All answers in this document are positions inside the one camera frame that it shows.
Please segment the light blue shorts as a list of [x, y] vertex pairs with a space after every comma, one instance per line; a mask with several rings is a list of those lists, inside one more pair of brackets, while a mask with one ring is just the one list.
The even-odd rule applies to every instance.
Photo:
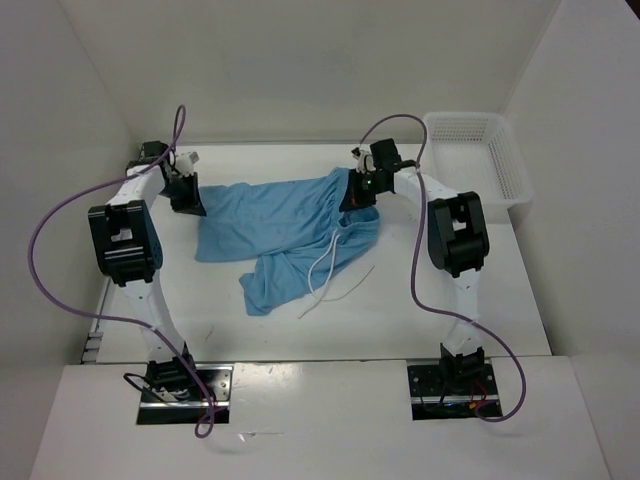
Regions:
[[250, 316], [306, 295], [326, 300], [334, 276], [379, 236], [376, 208], [341, 210], [348, 180], [348, 169], [335, 168], [315, 179], [201, 188], [196, 261], [254, 260], [239, 279]]

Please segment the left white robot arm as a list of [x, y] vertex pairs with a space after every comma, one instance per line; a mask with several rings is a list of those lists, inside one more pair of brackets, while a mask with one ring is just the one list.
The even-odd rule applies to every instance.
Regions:
[[160, 141], [145, 142], [139, 158], [127, 165], [127, 180], [109, 202], [89, 210], [88, 221], [100, 271], [121, 289], [135, 318], [144, 323], [145, 392], [158, 401], [168, 395], [190, 400], [197, 395], [200, 376], [164, 298], [164, 257], [150, 208], [163, 196], [176, 213], [204, 216], [206, 211], [194, 169], [198, 154], [170, 153], [161, 159], [166, 148]]

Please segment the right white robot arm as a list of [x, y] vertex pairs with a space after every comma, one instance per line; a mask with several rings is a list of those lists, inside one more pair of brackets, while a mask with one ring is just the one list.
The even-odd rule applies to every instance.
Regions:
[[391, 138], [369, 149], [355, 147], [357, 166], [349, 171], [342, 211], [361, 210], [383, 193], [399, 194], [420, 208], [411, 273], [426, 251], [451, 286], [452, 310], [432, 310], [454, 318], [440, 343], [438, 378], [445, 393], [460, 393], [480, 377], [485, 351], [473, 323], [479, 318], [478, 284], [489, 253], [489, 238], [479, 195], [459, 192], [423, 173], [418, 162], [404, 160]]

